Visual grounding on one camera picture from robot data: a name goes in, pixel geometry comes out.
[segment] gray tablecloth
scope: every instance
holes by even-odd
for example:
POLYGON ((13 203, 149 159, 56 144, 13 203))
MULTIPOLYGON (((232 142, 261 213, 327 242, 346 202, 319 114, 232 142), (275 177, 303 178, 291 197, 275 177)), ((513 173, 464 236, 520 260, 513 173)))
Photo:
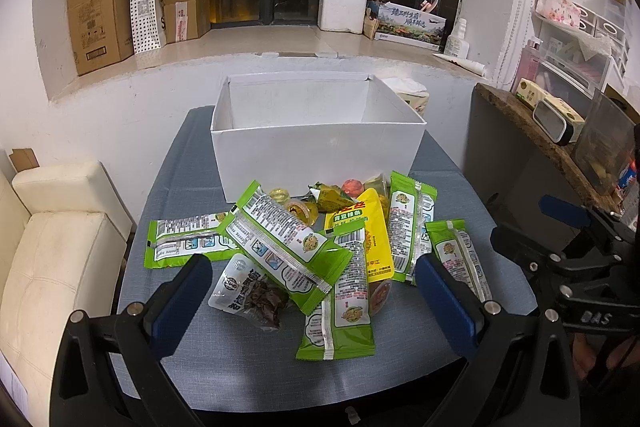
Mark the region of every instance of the gray tablecloth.
MULTIPOLYGON (((178 268, 143 266, 149 220, 228 210, 209 133, 212 107, 189 111, 146 200, 131 248, 118 311, 146 301, 178 268)), ((438 189, 434 219, 466 220, 494 298, 513 313, 527 314, 536 302, 520 268, 495 253, 494 227, 460 170, 428 132, 410 176, 438 189)), ((227 261, 213 263, 213 284, 227 261)), ((265 412, 335 403, 376 393, 423 377, 456 359, 418 290, 394 283, 373 320, 376 354, 333 362, 302 362, 294 356, 304 315, 282 313, 280 331, 266 333, 241 317, 210 308, 205 299, 174 356, 162 365, 194 409, 265 412)), ((125 393, 137 396, 120 357, 114 367, 125 393)))

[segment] white tube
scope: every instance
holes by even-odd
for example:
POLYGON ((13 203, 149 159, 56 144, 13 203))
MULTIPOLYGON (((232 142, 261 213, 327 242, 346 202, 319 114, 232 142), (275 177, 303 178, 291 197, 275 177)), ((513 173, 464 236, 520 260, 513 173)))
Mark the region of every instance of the white tube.
POLYGON ((468 60, 468 58, 449 57, 449 55, 443 55, 441 53, 434 53, 433 56, 446 60, 447 62, 451 62, 461 68, 465 68, 465 70, 479 74, 480 76, 484 76, 484 72, 486 71, 486 66, 484 64, 474 60, 468 60))

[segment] sofa armrest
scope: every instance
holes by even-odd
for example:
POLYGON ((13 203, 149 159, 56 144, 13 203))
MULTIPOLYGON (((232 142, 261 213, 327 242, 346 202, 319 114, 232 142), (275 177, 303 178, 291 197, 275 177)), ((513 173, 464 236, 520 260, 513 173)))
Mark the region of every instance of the sofa armrest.
POLYGON ((131 220, 98 162, 36 167, 18 172, 14 190, 31 214, 104 212, 126 241, 131 220))

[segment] green and white snack bag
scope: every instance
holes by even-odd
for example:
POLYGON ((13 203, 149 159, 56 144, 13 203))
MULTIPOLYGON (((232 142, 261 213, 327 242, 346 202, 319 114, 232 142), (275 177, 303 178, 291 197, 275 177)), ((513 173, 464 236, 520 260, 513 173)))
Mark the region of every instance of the green and white snack bag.
POLYGON ((146 236, 145 268, 183 266, 194 253, 206 255, 210 261, 231 259, 242 250, 218 232, 225 216, 226 212, 218 212, 151 221, 146 236))
POLYGON ((465 229, 464 219, 427 223, 436 257, 453 279, 465 283, 481 302, 492 298, 478 254, 465 229))
POLYGON ((369 289, 364 248, 364 220, 337 225, 336 244, 353 257, 334 287, 306 318, 305 334, 296 353, 299 360, 341 360, 373 355, 376 344, 369 317, 369 289))
POLYGON ((209 306, 242 315, 261 330, 274 331, 280 328, 278 311, 287 301, 287 292, 271 281, 265 270, 236 253, 213 289, 209 306))
POLYGON ((287 212, 256 181, 219 230, 286 289, 305 315, 329 293, 353 256, 287 212))
POLYGON ((391 172, 389 208, 389 244, 394 260, 393 280, 413 282, 415 262, 431 253, 425 222, 433 221, 433 207, 438 190, 431 185, 391 172))

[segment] pink floral tissue pack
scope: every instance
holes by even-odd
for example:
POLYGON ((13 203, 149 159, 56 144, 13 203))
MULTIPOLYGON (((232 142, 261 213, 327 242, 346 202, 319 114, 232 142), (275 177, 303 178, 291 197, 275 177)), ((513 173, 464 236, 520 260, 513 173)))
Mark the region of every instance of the pink floral tissue pack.
POLYGON ((580 27, 580 9, 569 0, 538 0, 536 12, 554 22, 580 27))

